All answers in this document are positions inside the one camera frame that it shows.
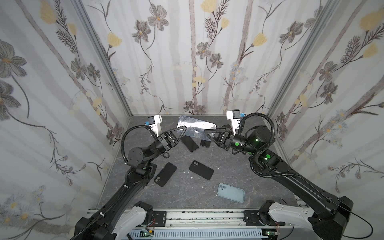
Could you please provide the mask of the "black phone case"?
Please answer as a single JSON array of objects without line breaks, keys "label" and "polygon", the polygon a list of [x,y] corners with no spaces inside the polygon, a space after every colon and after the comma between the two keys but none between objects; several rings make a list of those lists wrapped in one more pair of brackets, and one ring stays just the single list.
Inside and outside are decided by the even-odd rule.
[{"label": "black phone case", "polygon": [[176,172],[177,167],[172,163],[167,163],[159,174],[155,177],[154,182],[160,187],[164,187]]},{"label": "black phone case", "polygon": [[206,179],[206,180],[211,180],[214,170],[207,167],[206,165],[198,162],[198,161],[193,161],[189,167],[189,170],[200,177]]}]

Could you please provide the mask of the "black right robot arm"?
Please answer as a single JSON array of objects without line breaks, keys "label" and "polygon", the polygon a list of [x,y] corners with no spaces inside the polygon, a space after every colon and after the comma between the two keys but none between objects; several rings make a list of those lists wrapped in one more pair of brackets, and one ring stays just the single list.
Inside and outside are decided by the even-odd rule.
[{"label": "black right robot arm", "polygon": [[219,148],[234,155],[249,155],[252,172],[258,177],[272,179],[290,190],[308,206],[298,207],[267,201],[259,210],[260,222],[286,222],[308,228],[322,240],[340,240],[351,216],[353,201],[337,197],[316,186],[292,169],[279,155],[270,150],[275,142],[276,128],[265,114],[251,113],[239,121],[235,130],[206,129],[204,134]]}]

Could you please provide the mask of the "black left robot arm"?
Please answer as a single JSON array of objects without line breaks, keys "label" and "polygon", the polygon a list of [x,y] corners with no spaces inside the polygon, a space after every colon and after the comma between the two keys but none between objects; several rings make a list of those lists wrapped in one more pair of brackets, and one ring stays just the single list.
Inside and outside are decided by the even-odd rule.
[{"label": "black left robot arm", "polygon": [[135,195],[143,190],[154,177],[157,165],[153,160],[162,156],[169,158],[169,151],[175,147],[184,136],[187,127],[181,126],[163,132],[159,136],[149,127],[144,125],[154,141],[147,147],[132,148],[125,151],[125,139],[133,130],[141,126],[128,129],[121,139],[121,154],[125,164],[130,169],[127,171],[122,186],[90,218],[82,217],[75,226],[74,240],[123,240],[130,239],[130,232],[139,226],[149,226],[155,223],[153,207],[139,201],[126,213],[128,203]]}]

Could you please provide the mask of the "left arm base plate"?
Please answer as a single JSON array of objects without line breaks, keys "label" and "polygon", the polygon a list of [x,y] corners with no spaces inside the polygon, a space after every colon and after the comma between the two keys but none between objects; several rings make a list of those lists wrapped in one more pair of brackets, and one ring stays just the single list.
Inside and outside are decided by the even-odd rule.
[{"label": "left arm base plate", "polygon": [[167,212],[166,211],[154,211],[151,212],[151,215],[148,215],[148,219],[144,223],[146,228],[149,227],[165,227],[167,220]]}]

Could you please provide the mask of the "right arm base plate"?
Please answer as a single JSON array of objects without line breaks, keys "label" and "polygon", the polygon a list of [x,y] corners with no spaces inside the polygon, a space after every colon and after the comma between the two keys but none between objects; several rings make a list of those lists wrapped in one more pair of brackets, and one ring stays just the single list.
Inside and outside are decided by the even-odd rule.
[{"label": "right arm base plate", "polygon": [[269,216],[262,214],[259,214],[259,211],[257,210],[248,210],[248,211],[243,211],[244,213],[244,218],[243,221],[246,223],[247,227],[262,227],[262,226],[272,226],[272,227],[277,227],[277,226],[285,226],[285,222],[275,222],[270,218]]}]

